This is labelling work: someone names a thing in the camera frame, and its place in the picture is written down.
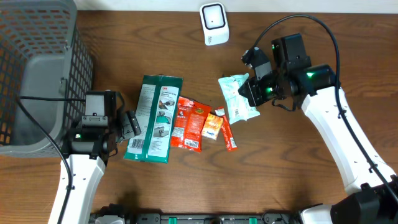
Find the red stick packet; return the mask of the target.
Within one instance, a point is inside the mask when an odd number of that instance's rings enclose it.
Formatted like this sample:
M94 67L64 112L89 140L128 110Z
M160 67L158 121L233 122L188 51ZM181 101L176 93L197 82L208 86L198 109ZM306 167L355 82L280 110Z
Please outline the red stick packet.
M221 125L221 132L224 137L227 151L231 152L237 150L238 147L234 141L233 133L230 124L228 122L224 108L221 106L215 109L215 113L217 116L223 119L223 124Z

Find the red snack bag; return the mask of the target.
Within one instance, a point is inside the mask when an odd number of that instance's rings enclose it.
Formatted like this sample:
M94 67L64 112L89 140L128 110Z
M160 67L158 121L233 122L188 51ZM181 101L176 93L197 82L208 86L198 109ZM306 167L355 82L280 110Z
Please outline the red snack bag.
M171 146L201 152L201 132L211 106L180 96L177 109Z

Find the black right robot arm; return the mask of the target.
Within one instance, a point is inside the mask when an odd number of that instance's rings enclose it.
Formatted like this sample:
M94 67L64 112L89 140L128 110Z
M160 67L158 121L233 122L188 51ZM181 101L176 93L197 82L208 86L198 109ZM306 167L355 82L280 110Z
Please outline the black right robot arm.
M296 215L280 214L289 223L397 223L397 174L376 152L348 106L336 73L328 64L312 65L302 36L272 41L276 67L258 47L242 61L255 76L239 94L251 106L291 98L320 133L338 167L346 198L334 205L314 205Z

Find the orange white small packet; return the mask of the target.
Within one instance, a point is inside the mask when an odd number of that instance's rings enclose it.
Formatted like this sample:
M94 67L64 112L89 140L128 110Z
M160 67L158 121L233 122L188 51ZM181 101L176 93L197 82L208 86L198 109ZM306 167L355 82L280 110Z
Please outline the orange white small packet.
M222 124L223 118L209 113L203 125L201 135L205 138L217 140Z

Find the mint green snack packet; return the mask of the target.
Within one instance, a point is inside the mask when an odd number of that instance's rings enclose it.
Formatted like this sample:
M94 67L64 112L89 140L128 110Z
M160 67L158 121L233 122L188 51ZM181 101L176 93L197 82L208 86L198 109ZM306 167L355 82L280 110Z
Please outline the mint green snack packet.
M230 124L241 120L247 121L260 115L260 112L255 107L249 105L248 99L241 96L238 92L248 78L249 74L246 73L218 79L227 105Z

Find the green white packet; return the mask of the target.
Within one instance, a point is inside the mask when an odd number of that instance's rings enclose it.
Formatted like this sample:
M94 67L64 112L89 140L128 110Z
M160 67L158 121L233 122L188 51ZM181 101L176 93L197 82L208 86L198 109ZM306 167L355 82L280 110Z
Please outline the green white packet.
M168 163L182 84L180 77L144 75L136 107L141 133L129 140L125 159Z

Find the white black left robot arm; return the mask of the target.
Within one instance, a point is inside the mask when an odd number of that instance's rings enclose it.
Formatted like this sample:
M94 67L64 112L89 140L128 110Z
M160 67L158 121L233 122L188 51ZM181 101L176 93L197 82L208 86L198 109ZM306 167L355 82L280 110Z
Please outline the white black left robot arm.
M60 181L49 223L88 223L96 189L118 144L138 136L135 113L117 91L88 91L85 111L62 138Z

